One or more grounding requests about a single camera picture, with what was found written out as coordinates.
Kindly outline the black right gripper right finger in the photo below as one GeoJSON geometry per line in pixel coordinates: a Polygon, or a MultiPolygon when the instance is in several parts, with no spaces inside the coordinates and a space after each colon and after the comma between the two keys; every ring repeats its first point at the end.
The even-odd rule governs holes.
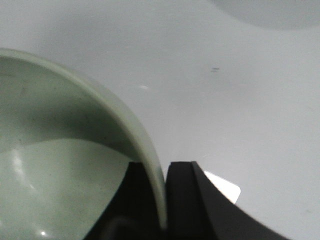
{"type": "Polygon", "coordinates": [[[166,177],[170,240],[283,240],[231,203],[197,162],[172,162],[166,177]]]}

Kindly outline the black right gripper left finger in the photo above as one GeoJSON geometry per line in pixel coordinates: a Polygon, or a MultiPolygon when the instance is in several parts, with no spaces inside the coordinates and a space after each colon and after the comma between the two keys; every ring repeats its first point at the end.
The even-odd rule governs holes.
{"type": "Polygon", "coordinates": [[[87,240],[161,240],[151,183],[142,163],[130,162],[116,194],[87,240]]]}

